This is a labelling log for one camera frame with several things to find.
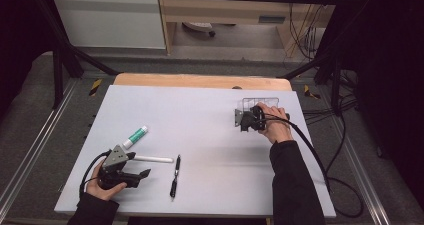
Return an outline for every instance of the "glue stick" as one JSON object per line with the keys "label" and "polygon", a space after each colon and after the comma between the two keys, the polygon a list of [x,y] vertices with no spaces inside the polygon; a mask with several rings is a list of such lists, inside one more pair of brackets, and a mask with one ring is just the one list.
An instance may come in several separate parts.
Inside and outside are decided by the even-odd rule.
{"label": "glue stick", "polygon": [[122,143],[122,146],[125,149],[130,149],[130,147],[136,143],[140,138],[142,138],[147,133],[147,127],[143,126],[142,128],[138,129],[133,135],[131,135],[125,142]]}

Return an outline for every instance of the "white rod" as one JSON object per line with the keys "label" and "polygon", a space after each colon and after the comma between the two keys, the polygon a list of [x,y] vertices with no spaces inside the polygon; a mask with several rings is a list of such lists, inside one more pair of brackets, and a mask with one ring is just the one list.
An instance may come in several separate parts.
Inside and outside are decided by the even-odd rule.
{"label": "white rod", "polygon": [[133,160],[136,161],[146,161],[146,162],[163,162],[163,163],[173,163],[174,159],[172,158],[159,158],[159,157],[146,157],[146,156],[135,156]]}

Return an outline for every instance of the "gray carpet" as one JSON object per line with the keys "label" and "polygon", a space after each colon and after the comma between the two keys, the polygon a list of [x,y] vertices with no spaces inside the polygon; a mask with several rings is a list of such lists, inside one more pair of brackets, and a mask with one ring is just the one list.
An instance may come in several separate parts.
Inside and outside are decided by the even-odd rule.
{"label": "gray carpet", "polygon": [[[120,71],[142,73],[190,73],[210,75],[239,75],[274,77],[296,67],[293,63],[282,65],[273,61],[212,61],[202,59],[100,59],[108,66]],[[84,136],[89,133],[91,124],[100,107],[102,99],[113,77],[103,79],[94,97],[88,96],[95,80],[97,70],[85,65],[87,70],[79,80],[68,107],[51,134],[43,152],[37,160],[22,190],[12,205],[8,219],[32,218],[66,220],[67,215],[57,214],[53,208],[60,195],[58,189],[69,176],[72,166],[84,144]],[[323,109],[321,99],[305,97],[303,86],[308,84],[311,92],[319,90],[309,79],[313,69],[294,79],[292,86],[298,92],[302,109]],[[14,100],[12,107],[0,124],[0,155],[8,159],[0,160],[2,176],[0,188],[5,189],[8,181],[19,166],[20,161],[31,146],[41,126],[47,119],[53,104],[52,65],[49,57],[40,57],[34,62],[33,69],[21,94]],[[364,124],[360,111],[354,109],[344,114],[348,134],[372,180],[379,198],[394,224],[424,224],[424,215],[413,196],[399,177],[390,160],[376,156],[375,145]],[[330,118],[308,126],[312,142],[324,165],[328,164],[339,143],[339,137]],[[333,165],[330,175],[339,178],[357,189],[346,157],[342,152]],[[355,213],[358,201],[346,188],[332,183],[331,194],[334,205],[346,213]],[[373,224],[370,213],[355,219],[338,215],[327,219],[329,224]]]}

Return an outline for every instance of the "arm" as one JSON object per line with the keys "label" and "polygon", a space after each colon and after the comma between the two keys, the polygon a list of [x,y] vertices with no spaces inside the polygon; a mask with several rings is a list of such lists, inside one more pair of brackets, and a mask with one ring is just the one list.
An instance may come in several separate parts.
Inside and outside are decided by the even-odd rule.
{"label": "arm", "polygon": [[[262,103],[258,106],[265,114],[287,119],[284,108],[269,108]],[[272,182],[274,224],[325,224],[314,183],[290,126],[281,121],[267,121],[265,130],[260,133],[273,144],[269,157],[275,172]]]}
{"label": "arm", "polygon": [[77,211],[68,221],[68,225],[111,225],[119,204],[84,193],[77,206]]}
{"label": "arm", "polygon": [[68,225],[112,225],[119,204],[110,199],[127,184],[121,183],[109,190],[103,190],[97,178],[102,163],[94,168],[91,180],[87,184],[87,192],[81,197],[77,211],[68,221]]}

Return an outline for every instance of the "white cabinet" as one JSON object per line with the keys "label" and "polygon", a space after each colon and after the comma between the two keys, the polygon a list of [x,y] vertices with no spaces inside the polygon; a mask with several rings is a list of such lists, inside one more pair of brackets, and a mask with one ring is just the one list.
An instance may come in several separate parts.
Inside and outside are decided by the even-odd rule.
{"label": "white cabinet", "polygon": [[55,0],[71,43],[165,49],[158,0]]}

